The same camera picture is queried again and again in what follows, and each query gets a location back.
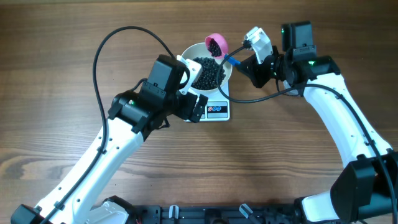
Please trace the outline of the black beans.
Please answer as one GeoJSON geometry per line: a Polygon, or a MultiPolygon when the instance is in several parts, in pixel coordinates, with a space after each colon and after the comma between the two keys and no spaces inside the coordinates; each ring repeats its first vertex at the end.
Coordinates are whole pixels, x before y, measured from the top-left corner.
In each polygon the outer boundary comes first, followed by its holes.
{"type": "Polygon", "coordinates": [[[220,65],[216,62],[214,57],[221,55],[221,48],[214,39],[211,39],[208,50],[211,53],[211,57],[196,57],[193,59],[194,62],[199,63],[202,67],[201,75],[198,77],[197,81],[192,84],[192,87],[198,90],[212,90],[217,88],[216,78],[220,65]]]}

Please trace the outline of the pink scoop blue handle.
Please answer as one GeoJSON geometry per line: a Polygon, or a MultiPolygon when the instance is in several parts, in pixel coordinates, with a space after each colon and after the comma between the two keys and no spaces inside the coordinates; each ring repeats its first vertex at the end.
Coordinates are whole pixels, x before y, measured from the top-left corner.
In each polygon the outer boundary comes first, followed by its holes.
{"type": "Polygon", "coordinates": [[[206,37],[205,45],[215,59],[225,59],[228,56],[228,43],[219,33],[213,33],[206,37]]]}

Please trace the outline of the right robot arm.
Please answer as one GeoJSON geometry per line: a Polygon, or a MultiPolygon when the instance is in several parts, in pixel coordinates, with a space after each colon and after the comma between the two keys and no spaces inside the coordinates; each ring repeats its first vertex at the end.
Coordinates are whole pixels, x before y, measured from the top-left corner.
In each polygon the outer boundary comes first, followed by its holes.
{"type": "Polygon", "coordinates": [[[350,95],[339,67],[317,55],[309,21],[281,27],[282,50],[258,27],[243,45],[254,53],[239,69],[260,88],[270,79],[286,93],[305,98],[333,138],[343,171],[331,189],[297,200],[305,223],[346,223],[379,215],[397,216],[397,153],[370,125],[350,95]]]}

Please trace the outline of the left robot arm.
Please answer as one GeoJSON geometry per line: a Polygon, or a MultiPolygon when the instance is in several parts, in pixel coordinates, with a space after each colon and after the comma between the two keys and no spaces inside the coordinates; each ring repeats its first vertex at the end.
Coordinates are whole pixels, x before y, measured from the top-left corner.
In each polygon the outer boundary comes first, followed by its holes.
{"type": "Polygon", "coordinates": [[[20,205],[11,223],[126,222],[129,214],[121,206],[93,208],[96,199],[149,134],[165,126],[167,116],[199,122],[208,98],[188,89],[201,73],[193,60],[160,55],[139,92],[115,96],[104,126],[67,176],[36,206],[20,205]]]}

